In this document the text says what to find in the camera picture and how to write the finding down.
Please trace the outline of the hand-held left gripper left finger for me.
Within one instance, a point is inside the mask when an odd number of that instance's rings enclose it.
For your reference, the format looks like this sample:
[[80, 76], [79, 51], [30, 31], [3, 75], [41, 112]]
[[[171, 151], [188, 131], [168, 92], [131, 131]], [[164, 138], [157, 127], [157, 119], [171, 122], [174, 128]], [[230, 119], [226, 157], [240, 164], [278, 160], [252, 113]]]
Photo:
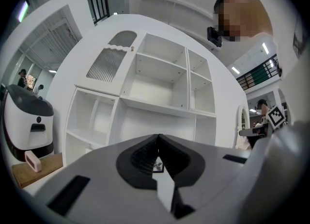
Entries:
[[157, 195], [158, 135], [96, 149], [64, 167], [35, 194], [48, 224], [171, 224]]

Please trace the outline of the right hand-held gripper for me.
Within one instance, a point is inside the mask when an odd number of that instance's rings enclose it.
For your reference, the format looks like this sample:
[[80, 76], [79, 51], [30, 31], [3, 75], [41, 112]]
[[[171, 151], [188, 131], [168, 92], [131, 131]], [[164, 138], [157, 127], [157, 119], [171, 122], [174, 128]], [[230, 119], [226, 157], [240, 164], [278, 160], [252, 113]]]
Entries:
[[262, 105], [261, 110], [262, 126], [242, 129], [238, 133], [240, 136], [248, 139], [251, 149], [253, 149], [255, 143], [259, 139], [271, 136], [274, 131], [281, 128], [285, 123], [285, 116], [277, 105], [272, 108], [269, 108], [267, 105]]

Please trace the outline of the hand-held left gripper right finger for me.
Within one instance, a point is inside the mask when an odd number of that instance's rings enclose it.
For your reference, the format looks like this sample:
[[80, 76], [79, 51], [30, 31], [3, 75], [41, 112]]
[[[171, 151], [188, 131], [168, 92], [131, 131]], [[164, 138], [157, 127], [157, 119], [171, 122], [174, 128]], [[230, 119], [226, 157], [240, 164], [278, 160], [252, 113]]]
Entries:
[[249, 153], [159, 135], [159, 223], [239, 224], [235, 180]]

